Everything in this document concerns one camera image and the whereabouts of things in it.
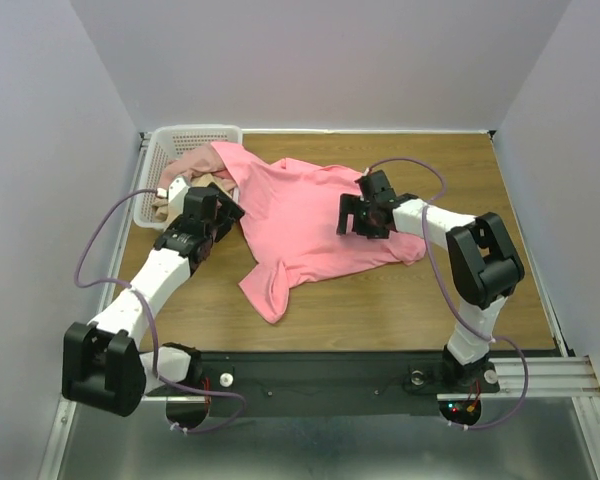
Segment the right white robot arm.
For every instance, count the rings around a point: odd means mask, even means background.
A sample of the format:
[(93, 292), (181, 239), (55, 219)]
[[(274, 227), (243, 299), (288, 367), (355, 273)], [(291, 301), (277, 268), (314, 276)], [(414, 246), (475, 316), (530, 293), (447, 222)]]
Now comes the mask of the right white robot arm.
[(429, 257), (456, 319), (443, 350), (440, 378), (452, 390), (482, 381), (497, 318), (525, 276), (501, 217), (454, 213), (413, 194), (397, 195), (382, 170), (368, 170), (355, 183), (358, 194), (340, 196), (337, 233), (352, 231), (368, 239), (411, 234), (423, 239), (426, 248), (436, 245), (447, 252), (458, 304), (451, 300), (434, 257)]

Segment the bright pink t shirt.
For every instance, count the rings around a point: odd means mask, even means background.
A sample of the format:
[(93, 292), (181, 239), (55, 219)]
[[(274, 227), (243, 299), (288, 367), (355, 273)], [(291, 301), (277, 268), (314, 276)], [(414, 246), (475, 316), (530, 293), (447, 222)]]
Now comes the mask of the bright pink t shirt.
[(340, 196), (356, 192), (357, 171), (293, 158), (268, 164), (239, 144), (212, 147), (239, 190), (240, 224), (256, 261), (239, 286), (266, 322), (283, 317), (298, 285), (423, 258), (424, 242), (414, 235), (337, 235)]

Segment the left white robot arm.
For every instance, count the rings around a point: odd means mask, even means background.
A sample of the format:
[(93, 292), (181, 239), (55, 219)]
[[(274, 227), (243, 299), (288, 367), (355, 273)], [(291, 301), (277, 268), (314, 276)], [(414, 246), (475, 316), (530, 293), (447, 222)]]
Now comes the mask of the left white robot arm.
[(143, 396), (162, 386), (213, 397), (194, 350), (159, 343), (156, 316), (244, 212), (217, 184), (193, 186), (183, 177), (168, 187), (167, 201), (175, 218), (135, 277), (129, 282), (109, 279), (119, 295), (94, 318), (65, 332), (65, 399), (126, 417)]

